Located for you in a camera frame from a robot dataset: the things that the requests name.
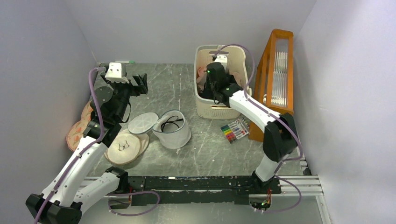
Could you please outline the white mesh laundry bag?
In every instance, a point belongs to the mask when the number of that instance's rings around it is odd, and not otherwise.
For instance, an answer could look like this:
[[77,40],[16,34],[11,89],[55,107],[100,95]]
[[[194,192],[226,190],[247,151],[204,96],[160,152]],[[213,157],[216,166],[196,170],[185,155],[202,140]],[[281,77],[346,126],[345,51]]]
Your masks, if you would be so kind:
[[169,110],[162,116],[155,112],[146,112],[133,118],[128,123],[132,134],[144,134],[150,131],[168,149],[178,149],[185,146],[191,139],[188,121],[179,110]]

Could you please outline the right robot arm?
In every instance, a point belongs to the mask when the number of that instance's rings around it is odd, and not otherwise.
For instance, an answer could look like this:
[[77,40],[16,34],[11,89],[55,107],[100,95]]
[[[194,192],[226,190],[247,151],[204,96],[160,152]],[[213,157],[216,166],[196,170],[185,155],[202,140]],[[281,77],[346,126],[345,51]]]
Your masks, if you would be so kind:
[[269,180],[278,172],[281,163],[298,146],[293,116],[280,114],[260,104],[248,95],[236,83],[231,83],[230,75],[219,62],[206,67],[206,87],[213,96],[214,103],[224,104],[245,115],[263,133],[264,157],[253,172],[252,188],[257,193],[264,193],[269,187]]

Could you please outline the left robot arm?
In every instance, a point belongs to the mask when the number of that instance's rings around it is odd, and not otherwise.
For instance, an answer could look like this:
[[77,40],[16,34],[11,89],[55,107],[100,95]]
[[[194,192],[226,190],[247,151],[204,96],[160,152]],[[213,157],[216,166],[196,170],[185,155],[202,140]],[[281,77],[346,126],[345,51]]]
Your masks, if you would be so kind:
[[110,167],[93,183],[81,188],[94,163],[109,149],[119,133],[130,98],[148,93],[147,75],[113,78],[103,75],[106,86],[91,91],[91,119],[61,172],[25,204],[37,224],[77,224],[98,200],[109,194],[128,194],[132,188],[127,171]]

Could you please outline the cream plastic laundry basket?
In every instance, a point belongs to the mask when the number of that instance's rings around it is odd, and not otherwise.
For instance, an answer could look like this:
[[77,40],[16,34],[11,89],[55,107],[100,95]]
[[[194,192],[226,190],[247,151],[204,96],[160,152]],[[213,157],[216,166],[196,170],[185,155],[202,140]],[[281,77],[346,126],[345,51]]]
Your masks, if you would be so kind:
[[[224,104],[215,104],[212,99],[205,99],[200,96],[197,87],[197,71],[199,67],[204,67],[213,62],[212,55],[220,48],[220,45],[202,45],[197,47],[195,53],[194,75],[195,100],[197,113],[205,119],[235,119],[240,116],[240,112],[226,107]],[[229,72],[238,72],[241,75],[241,87],[245,87],[248,81],[247,69],[245,66],[246,54],[241,47],[229,46],[219,52],[219,55],[227,55]]]

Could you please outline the pink cloth in basket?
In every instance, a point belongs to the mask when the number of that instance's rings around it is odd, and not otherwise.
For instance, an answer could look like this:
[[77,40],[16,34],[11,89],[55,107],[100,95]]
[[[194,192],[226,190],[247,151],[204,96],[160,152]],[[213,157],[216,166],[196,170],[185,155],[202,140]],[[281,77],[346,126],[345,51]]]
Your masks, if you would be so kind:
[[[202,92],[204,90],[204,86],[206,83],[206,68],[204,67],[199,67],[197,71],[197,87],[198,87],[198,92]],[[241,75],[238,72],[231,72],[229,75],[230,82],[231,83],[236,83],[241,86]]]

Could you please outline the pack of coloured markers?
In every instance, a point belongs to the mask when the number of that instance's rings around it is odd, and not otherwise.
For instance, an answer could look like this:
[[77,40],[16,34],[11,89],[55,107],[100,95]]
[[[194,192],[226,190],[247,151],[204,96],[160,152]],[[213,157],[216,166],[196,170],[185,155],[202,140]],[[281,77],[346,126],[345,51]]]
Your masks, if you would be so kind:
[[249,124],[244,118],[236,119],[232,123],[222,126],[220,129],[230,144],[249,135]]

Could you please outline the beige round fabric pad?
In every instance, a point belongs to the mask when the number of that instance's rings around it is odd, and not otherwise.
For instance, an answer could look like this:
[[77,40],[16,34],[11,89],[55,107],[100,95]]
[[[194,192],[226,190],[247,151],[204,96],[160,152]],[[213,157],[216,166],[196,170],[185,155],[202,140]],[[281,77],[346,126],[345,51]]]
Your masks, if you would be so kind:
[[138,158],[148,145],[148,134],[132,134],[125,129],[117,134],[104,156],[112,164],[126,165]]

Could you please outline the orange wooden rack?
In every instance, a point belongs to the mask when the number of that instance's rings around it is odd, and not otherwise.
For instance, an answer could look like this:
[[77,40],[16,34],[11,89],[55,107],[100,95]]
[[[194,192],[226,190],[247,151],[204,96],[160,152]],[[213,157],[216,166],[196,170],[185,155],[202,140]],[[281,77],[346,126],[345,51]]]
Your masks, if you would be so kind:
[[294,114],[293,38],[291,31],[272,30],[256,70],[253,98],[281,114]]

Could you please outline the floral pink oven mitt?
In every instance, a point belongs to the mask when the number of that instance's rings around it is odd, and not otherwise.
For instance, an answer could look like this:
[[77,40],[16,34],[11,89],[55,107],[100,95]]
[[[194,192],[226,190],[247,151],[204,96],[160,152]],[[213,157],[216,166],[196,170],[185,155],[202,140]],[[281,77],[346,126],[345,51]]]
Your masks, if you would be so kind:
[[66,135],[66,143],[72,152],[77,149],[80,139],[83,137],[83,132],[91,120],[91,112],[93,109],[91,108],[90,103],[91,100],[84,106],[80,120],[71,127],[70,131]]

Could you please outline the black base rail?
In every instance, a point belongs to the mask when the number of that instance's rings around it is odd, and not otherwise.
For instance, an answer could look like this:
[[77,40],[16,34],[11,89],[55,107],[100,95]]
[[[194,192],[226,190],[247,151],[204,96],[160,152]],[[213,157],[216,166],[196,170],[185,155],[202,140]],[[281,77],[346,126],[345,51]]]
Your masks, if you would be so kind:
[[261,182],[251,175],[233,176],[129,176],[133,206],[149,204],[234,203],[248,205],[252,195],[281,194],[274,177]]

